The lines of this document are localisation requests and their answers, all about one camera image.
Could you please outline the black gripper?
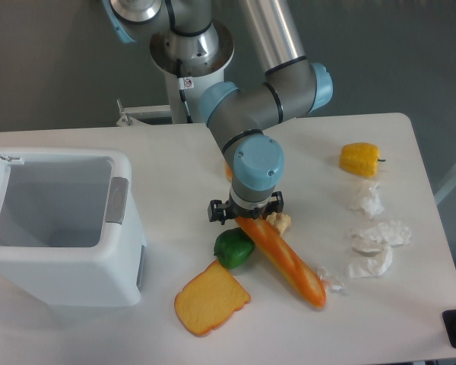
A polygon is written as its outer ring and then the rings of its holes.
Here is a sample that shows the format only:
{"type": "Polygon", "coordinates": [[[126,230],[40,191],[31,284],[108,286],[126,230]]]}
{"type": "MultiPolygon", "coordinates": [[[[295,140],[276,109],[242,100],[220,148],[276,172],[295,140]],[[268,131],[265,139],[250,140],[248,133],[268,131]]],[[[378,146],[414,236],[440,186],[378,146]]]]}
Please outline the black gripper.
{"type": "Polygon", "coordinates": [[[236,194],[231,193],[228,200],[211,200],[207,207],[208,220],[210,222],[219,221],[225,224],[228,220],[234,220],[237,217],[266,218],[272,213],[282,213],[284,200],[282,192],[276,191],[270,197],[261,202],[236,201],[236,194]]]}

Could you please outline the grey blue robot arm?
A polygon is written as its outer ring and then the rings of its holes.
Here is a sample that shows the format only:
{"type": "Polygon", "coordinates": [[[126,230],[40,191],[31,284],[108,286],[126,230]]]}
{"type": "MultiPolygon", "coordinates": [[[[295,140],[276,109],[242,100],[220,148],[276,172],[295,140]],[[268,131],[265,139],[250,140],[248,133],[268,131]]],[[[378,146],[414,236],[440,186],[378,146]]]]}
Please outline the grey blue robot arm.
{"type": "Polygon", "coordinates": [[[210,203],[210,221],[283,210],[275,189],[283,175],[283,151],[264,130],[324,106],[333,94],[326,67],[307,60],[285,1],[240,6],[265,75],[263,85],[249,92],[224,78],[233,38],[213,18],[211,2],[103,3],[123,43],[148,42],[164,76],[172,121],[204,123],[232,171],[229,198],[210,203]]]}

